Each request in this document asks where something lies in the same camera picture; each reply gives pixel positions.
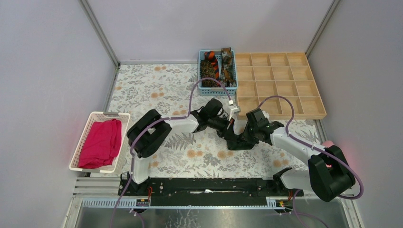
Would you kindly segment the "dark green leaf tie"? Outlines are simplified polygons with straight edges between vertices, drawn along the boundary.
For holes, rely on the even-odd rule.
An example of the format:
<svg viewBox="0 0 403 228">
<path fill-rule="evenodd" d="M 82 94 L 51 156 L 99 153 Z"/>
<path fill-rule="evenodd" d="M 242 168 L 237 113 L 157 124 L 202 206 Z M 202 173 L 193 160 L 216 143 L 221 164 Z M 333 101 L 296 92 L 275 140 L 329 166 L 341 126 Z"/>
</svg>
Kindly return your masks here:
<svg viewBox="0 0 403 228">
<path fill-rule="evenodd" d="M 224 137 L 230 151 L 251 150 L 259 140 L 248 132 Z"/>
</svg>

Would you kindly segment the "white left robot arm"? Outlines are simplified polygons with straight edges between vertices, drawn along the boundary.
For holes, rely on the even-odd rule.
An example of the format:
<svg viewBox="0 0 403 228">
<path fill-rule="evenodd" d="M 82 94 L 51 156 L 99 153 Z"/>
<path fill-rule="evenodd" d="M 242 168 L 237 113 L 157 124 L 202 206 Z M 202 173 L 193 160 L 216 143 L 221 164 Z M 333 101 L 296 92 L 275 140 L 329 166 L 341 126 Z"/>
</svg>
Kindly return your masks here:
<svg viewBox="0 0 403 228">
<path fill-rule="evenodd" d="M 226 113 L 223 104 L 215 98 L 186 116 L 163 117 L 155 109 L 148 111 L 126 134 L 133 157 L 129 189 L 135 195 L 147 191 L 150 157 L 157 152 L 171 131 L 197 133 L 210 127 L 217 131 L 220 138 L 234 142 L 237 139 L 233 130 L 234 115 L 239 112 L 240 108 L 230 100 L 229 112 Z"/>
</svg>

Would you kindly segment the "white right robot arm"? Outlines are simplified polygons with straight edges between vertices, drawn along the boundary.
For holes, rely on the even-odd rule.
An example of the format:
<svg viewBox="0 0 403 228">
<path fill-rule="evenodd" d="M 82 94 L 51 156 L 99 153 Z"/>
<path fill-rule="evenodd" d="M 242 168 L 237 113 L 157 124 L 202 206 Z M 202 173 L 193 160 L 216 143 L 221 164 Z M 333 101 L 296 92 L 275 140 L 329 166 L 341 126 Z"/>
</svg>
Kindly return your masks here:
<svg viewBox="0 0 403 228">
<path fill-rule="evenodd" d="M 332 145 L 325 147 L 294 136 L 289 125 L 270 122 L 269 115 L 256 108 L 246 114 L 246 135 L 256 142 L 265 142 L 285 150 L 306 166 L 306 170 L 284 168 L 273 175 L 273 191 L 280 196 L 290 190 L 308 190 L 321 200 L 330 202 L 356 184 L 342 150 Z"/>
</svg>

